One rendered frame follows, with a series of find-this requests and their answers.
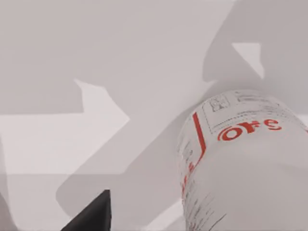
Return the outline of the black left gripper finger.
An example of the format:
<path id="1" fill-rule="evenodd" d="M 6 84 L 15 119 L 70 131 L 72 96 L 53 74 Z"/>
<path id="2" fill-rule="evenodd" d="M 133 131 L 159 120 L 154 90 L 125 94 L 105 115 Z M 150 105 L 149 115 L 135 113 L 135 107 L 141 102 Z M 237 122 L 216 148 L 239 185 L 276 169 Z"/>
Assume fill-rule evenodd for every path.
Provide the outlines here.
<path id="1" fill-rule="evenodd" d="M 60 231 L 111 231 L 110 190 L 104 190 Z"/>

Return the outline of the white bottle with red print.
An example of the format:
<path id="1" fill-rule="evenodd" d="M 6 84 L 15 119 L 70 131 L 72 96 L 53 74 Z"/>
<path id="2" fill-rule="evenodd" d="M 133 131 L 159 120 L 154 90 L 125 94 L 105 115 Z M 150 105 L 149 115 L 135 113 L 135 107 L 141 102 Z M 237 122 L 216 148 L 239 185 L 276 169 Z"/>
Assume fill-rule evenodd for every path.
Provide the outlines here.
<path id="1" fill-rule="evenodd" d="M 205 100 L 177 154 L 186 231 L 308 231 L 308 127 L 274 97 Z"/>

